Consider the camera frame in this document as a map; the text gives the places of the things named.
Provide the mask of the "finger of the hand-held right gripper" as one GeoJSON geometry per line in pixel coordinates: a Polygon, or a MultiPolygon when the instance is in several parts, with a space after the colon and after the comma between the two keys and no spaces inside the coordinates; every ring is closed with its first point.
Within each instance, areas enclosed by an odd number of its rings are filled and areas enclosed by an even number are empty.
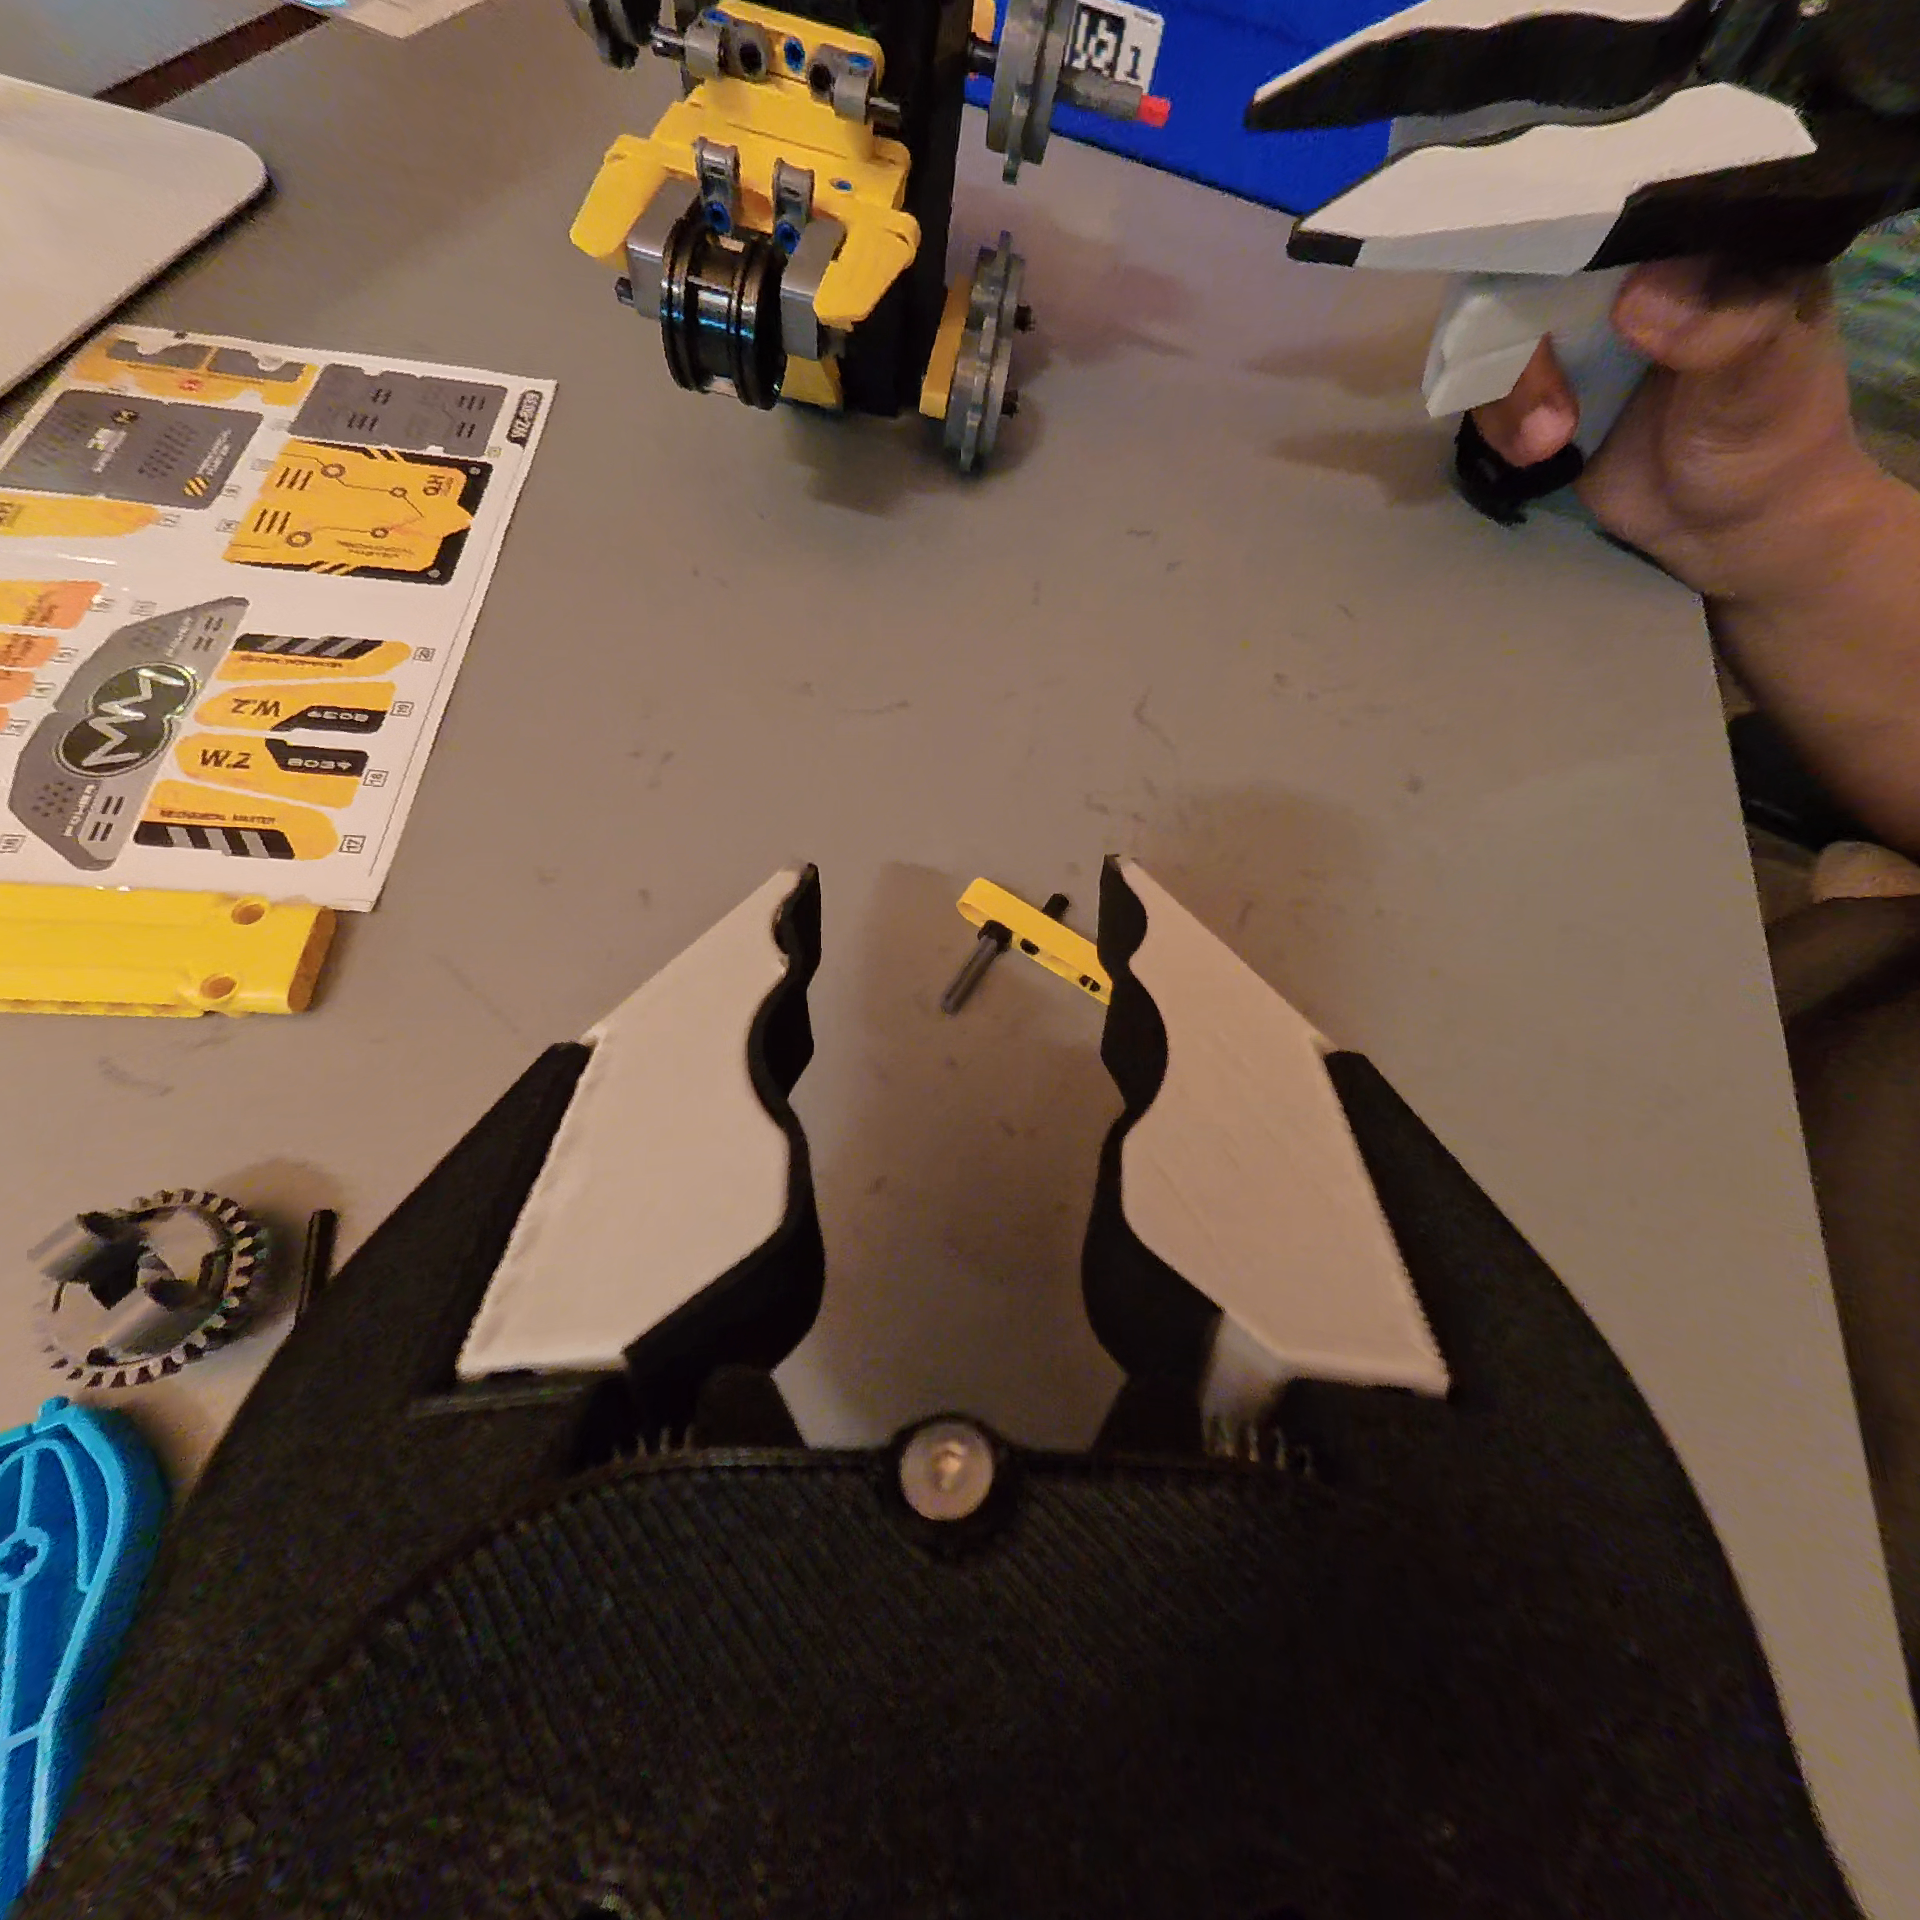
{"type": "Polygon", "coordinates": [[[1722,28],[1722,0],[1421,0],[1267,74],[1247,128],[1353,128],[1399,112],[1545,110],[1564,128],[1668,112],[1722,28]]]}
{"type": "Polygon", "coordinates": [[[1577,274],[1649,183],[1803,159],[1796,110],[1745,85],[1679,85],[1617,121],[1535,121],[1475,143],[1414,143],[1294,227],[1294,261],[1577,274]]]}

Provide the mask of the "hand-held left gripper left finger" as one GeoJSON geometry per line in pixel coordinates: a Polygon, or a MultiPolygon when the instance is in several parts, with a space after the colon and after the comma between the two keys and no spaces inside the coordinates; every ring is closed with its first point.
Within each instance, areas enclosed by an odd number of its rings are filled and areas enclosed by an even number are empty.
{"type": "Polygon", "coordinates": [[[795,1094],[818,1063],[821,872],[778,866],[600,1033],[481,1286],[462,1379],[624,1377],[680,1432],[710,1377],[778,1377],[821,1312],[795,1094]]]}

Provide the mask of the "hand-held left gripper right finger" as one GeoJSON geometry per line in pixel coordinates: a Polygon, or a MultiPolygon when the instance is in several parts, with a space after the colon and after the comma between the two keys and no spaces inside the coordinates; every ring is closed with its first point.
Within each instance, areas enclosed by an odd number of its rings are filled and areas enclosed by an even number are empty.
{"type": "Polygon", "coordinates": [[[1094,1452],[1294,1452],[1301,1379],[1452,1396],[1333,1045],[1144,858],[1095,872],[1113,979],[1081,1312],[1119,1387],[1094,1452]]]}

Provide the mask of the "yellow toy beam with holes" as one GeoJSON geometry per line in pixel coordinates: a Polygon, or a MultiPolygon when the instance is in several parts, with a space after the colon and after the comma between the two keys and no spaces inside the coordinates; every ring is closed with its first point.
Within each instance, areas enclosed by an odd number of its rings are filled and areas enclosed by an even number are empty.
{"type": "Polygon", "coordinates": [[[1113,999],[1095,945],[1081,932],[1068,932],[1068,898],[1030,909],[1030,898],[999,892],[993,872],[972,872],[961,892],[961,921],[983,940],[1008,932],[1008,956],[1037,958],[1047,979],[1079,983],[1095,1004],[1113,999]]]}

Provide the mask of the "long grey toy pin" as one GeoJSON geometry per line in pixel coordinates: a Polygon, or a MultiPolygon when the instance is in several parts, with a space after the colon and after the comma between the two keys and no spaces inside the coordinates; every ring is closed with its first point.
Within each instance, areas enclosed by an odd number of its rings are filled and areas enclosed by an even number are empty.
{"type": "Polygon", "coordinates": [[[1079,979],[1068,945],[1047,940],[1037,921],[1068,921],[1068,892],[1056,892],[1047,909],[999,892],[999,883],[966,883],[961,911],[972,921],[972,956],[961,958],[961,979],[945,983],[945,1015],[961,1015],[972,999],[972,983],[993,979],[999,956],[1030,956],[1037,970],[1079,979]]]}

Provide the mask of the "yellow and black toy robot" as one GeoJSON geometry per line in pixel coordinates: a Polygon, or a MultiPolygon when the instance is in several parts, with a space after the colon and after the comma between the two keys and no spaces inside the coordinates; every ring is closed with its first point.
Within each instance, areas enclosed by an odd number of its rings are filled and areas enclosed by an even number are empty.
{"type": "Polygon", "coordinates": [[[1094,53],[1095,4],[972,0],[680,0],[567,4],[600,60],[677,60],[680,103],[613,136],[567,244],[661,319],[680,395],[821,418],[933,418],[983,471],[1030,331],[1012,238],[945,274],[966,85],[1008,183],[1056,112],[1171,121],[1171,103],[1094,53]]]}

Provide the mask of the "person's right forearm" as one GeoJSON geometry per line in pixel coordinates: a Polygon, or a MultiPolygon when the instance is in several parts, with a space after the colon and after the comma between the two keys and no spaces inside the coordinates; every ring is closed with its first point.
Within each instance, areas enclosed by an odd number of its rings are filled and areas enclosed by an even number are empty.
{"type": "Polygon", "coordinates": [[[1920,488],[1849,442],[1758,523],[1715,639],[1826,800],[1920,850],[1920,488]]]}

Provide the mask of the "person's right hand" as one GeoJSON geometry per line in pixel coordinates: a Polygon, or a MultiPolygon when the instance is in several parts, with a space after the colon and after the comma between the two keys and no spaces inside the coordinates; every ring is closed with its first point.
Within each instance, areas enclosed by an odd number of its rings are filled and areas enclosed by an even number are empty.
{"type": "Polygon", "coordinates": [[[1916,615],[1916,488],[1860,442],[1836,285],[1643,261],[1614,301],[1643,381],[1586,504],[1722,615],[1916,615]]]}

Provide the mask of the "green patterned cloth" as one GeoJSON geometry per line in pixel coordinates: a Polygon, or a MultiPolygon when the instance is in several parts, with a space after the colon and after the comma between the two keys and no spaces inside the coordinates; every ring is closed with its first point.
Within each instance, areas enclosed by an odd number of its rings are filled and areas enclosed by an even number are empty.
{"type": "Polygon", "coordinates": [[[1920,218],[1899,218],[1842,244],[1836,331],[1860,442],[1920,482],[1920,218]]]}

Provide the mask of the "blue plastic bin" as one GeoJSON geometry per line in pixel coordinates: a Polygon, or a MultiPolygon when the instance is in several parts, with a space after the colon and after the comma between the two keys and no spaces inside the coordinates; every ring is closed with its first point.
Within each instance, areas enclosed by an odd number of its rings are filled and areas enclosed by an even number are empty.
{"type": "Polygon", "coordinates": [[[1307,218],[1388,150],[1388,121],[1247,128],[1247,103],[1322,46],[1399,15],[1399,0],[1094,0],[1068,68],[1095,68],[1171,103],[1171,121],[1056,110],[1056,143],[1095,143],[1252,205],[1307,218]]]}

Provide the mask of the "yellow toy panel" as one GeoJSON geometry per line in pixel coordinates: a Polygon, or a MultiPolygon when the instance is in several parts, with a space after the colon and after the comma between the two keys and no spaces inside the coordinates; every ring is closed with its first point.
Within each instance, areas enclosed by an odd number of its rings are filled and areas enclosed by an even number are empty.
{"type": "Polygon", "coordinates": [[[306,1015],[330,932],[302,898],[0,883],[0,1015],[306,1015]]]}

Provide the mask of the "person's leg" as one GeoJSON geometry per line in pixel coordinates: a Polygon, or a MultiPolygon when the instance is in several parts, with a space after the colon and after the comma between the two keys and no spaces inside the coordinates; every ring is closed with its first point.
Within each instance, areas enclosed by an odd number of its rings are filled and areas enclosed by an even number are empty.
{"type": "Polygon", "coordinates": [[[1796,768],[1769,714],[1729,721],[1745,825],[1803,850],[1771,911],[1771,1004],[1836,1272],[1860,1447],[1880,1519],[1906,1693],[1920,1695],[1920,909],[1819,892],[1810,866],[1866,832],[1796,768]]]}

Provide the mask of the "yellow and black sticker sheet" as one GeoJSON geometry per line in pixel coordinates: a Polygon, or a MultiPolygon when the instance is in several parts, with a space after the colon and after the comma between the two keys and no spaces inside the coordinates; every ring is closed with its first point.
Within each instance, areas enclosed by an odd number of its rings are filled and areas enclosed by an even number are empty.
{"type": "Polygon", "coordinates": [[[556,373],[105,319],[0,442],[0,883],[368,911],[556,373]]]}

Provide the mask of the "blue plastic separator tool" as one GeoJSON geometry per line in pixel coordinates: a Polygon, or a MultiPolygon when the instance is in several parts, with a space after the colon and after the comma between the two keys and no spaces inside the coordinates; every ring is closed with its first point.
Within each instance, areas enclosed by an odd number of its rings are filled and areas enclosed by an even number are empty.
{"type": "Polygon", "coordinates": [[[37,1872],[169,1526],[152,1447],[45,1396],[0,1435],[0,1916],[37,1872]]]}

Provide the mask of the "grey laptop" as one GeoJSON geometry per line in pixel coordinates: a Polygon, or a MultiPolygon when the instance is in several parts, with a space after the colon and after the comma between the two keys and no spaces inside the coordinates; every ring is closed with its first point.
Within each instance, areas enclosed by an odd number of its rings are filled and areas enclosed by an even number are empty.
{"type": "Polygon", "coordinates": [[[249,136],[0,74],[0,395],[260,195],[249,136]]]}

